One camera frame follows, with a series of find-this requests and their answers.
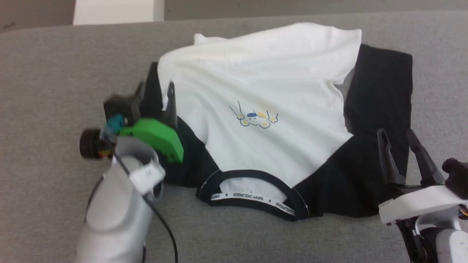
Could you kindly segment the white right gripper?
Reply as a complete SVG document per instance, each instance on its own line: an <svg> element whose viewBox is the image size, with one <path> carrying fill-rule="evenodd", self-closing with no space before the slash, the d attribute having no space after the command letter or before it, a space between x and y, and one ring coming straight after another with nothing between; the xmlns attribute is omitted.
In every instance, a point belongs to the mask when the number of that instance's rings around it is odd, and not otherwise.
<svg viewBox="0 0 468 263"><path fill-rule="evenodd" d="M448 187L443 186L445 184L445 178L440 173L426 148L416 136L414 130L407 130L407 138L409 147L414 153L418 163L421 175L420 185L430 187L404 194L379 205L379 215L383 224L393 223L396 220L421 216L467 203L467 198L460 198ZM385 185L404 186L406 180L398 170L391 153L391 143L384 129L379 129L377 131L377 141L383 183Z"/></svg>

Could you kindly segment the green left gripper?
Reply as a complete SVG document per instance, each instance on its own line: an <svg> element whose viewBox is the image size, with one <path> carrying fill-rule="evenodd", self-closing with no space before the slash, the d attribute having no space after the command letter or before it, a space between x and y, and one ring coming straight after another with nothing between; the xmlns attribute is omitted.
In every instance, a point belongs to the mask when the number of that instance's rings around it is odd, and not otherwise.
<svg viewBox="0 0 468 263"><path fill-rule="evenodd" d="M145 95L145 82L140 82L133 95L139 106ZM153 118L140 118L133 126L122 127L120 136L133 136L162 153L169 163L182 163L184 149L175 130L178 129L177 102L174 82L169 82L167 105L163 122Z"/></svg>

